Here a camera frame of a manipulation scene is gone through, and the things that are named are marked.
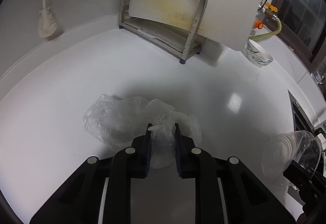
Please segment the orange cap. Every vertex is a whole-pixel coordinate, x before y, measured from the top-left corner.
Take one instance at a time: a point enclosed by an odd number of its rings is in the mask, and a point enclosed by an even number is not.
[[[262,29],[263,25],[264,25],[263,22],[261,22],[259,20],[255,20],[255,22],[254,22],[254,28]]]

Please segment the white countertop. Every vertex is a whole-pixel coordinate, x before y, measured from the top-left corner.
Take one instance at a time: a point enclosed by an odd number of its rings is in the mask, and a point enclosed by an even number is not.
[[[216,64],[196,55],[181,65],[146,40],[113,29],[48,59],[0,101],[0,189],[28,223],[87,157],[113,155],[84,130],[85,111],[103,93],[142,96],[196,115],[199,147],[217,158],[238,157],[297,217],[298,203],[286,188],[268,185],[260,167],[269,138],[293,131],[288,90],[316,118],[277,63],[257,68],[226,49]],[[194,180],[180,179],[175,164],[151,169],[145,180],[132,180],[132,222],[193,223],[194,191]]]

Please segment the yellow valve handle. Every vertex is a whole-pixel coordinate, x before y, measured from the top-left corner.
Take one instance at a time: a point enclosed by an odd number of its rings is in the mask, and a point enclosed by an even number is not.
[[[278,9],[275,6],[271,5],[270,3],[265,3],[265,6],[275,13],[278,12]]]

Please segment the white brush head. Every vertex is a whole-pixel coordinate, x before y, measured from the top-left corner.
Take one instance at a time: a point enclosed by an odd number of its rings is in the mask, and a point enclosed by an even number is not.
[[[48,37],[52,36],[53,33],[57,30],[58,24],[54,19],[52,13],[48,11],[48,8],[43,9],[40,12],[42,15],[39,18],[39,36],[40,37]]]

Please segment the window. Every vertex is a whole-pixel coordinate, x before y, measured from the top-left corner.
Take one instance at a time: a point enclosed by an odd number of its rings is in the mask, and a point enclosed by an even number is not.
[[[325,0],[273,0],[283,29],[278,35],[312,72],[326,55],[326,3]],[[275,30],[276,23],[268,19],[265,24]]]

